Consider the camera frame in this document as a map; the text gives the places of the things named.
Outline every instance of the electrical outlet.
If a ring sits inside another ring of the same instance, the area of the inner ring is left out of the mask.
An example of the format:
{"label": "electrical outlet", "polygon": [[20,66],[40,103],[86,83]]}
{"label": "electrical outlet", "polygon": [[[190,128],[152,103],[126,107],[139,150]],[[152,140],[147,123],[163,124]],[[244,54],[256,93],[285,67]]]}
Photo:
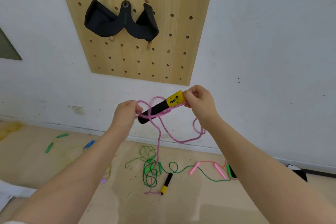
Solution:
{"label": "electrical outlet", "polygon": [[75,114],[81,114],[81,115],[85,115],[84,109],[83,107],[79,107],[79,106],[72,106],[72,110]]}

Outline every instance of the pink handle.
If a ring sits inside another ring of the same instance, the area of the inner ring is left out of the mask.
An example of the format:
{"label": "pink handle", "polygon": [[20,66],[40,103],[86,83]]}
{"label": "pink handle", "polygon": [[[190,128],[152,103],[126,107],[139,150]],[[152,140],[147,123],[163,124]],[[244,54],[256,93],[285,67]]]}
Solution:
{"label": "pink handle", "polygon": [[216,163],[213,164],[213,166],[217,169],[217,171],[222,175],[222,177],[226,180],[226,176],[223,174],[223,172],[219,169],[218,165]]}
{"label": "pink handle", "polygon": [[190,170],[189,174],[191,175],[199,165],[200,165],[200,163],[197,162],[196,165]]}

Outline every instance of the hand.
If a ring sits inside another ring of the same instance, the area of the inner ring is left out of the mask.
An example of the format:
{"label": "hand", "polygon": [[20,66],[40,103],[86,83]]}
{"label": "hand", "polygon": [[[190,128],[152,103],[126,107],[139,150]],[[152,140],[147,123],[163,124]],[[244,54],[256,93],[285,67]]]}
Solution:
{"label": "hand", "polygon": [[184,91],[183,95],[188,101],[184,106],[192,109],[200,125],[207,130],[212,118],[219,116],[210,91],[200,85],[195,85]]}
{"label": "hand", "polygon": [[120,103],[114,112],[110,128],[122,130],[123,133],[128,135],[134,120],[142,110],[142,107],[135,100]]}

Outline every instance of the person's left hand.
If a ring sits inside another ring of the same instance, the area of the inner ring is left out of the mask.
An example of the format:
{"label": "person's left hand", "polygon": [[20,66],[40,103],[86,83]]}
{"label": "person's left hand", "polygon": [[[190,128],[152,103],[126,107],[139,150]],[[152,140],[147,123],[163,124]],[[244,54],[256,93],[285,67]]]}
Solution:
{"label": "person's left hand", "polygon": [[114,112],[110,128],[122,130],[128,134],[134,120],[138,117],[138,114],[141,113],[142,110],[142,107],[138,105],[135,100],[120,103]]}

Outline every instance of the forearm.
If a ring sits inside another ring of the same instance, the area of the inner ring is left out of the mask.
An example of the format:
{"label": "forearm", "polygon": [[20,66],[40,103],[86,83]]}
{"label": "forearm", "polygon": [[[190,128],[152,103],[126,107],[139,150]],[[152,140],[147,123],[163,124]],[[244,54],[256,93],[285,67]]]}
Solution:
{"label": "forearm", "polygon": [[270,223],[331,223],[336,218],[335,209],[304,180],[247,141],[219,116],[208,130]]}
{"label": "forearm", "polygon": [[29,224],[78,223],[126,137],[110,128],[90,150],[38,189],[11,220]]}

